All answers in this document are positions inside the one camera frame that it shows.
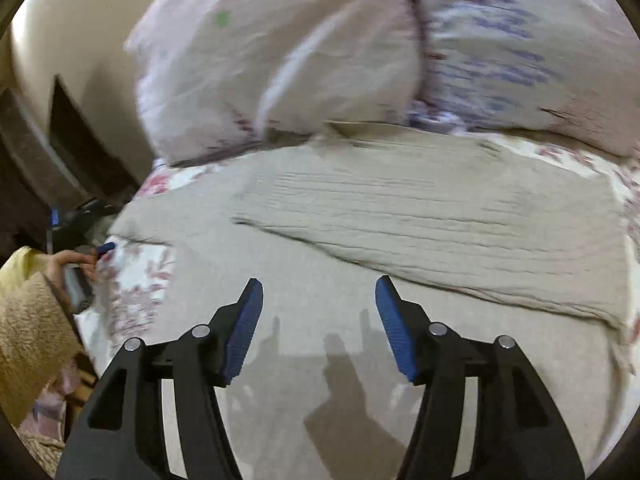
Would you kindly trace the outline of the yellow fleece sleeve forearm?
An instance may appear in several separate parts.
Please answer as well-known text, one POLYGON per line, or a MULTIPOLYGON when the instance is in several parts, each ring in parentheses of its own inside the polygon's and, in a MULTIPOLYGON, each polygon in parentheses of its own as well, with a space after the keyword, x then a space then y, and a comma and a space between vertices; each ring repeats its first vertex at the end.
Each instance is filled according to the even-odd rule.
POLYGON ((1 267, 1 409, 14 430, 82 350, 66 289, 43 274, 49 257, 22 247, 1 267))

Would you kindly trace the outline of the person's left hand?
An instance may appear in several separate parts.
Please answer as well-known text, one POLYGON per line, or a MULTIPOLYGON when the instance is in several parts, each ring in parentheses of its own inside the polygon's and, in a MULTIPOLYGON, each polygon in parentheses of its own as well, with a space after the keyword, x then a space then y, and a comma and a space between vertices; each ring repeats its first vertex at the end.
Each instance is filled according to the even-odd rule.
POLYGON ((98 254, 92 250, 88 254, 75 252, 74 250, 62 250, 50 255, 46 268, 43 271, 47 280, 59 290, 65 289, 65 269, 68 266, 79 266, 81 272, 90 281, 96 280, 96 263, 98 254))

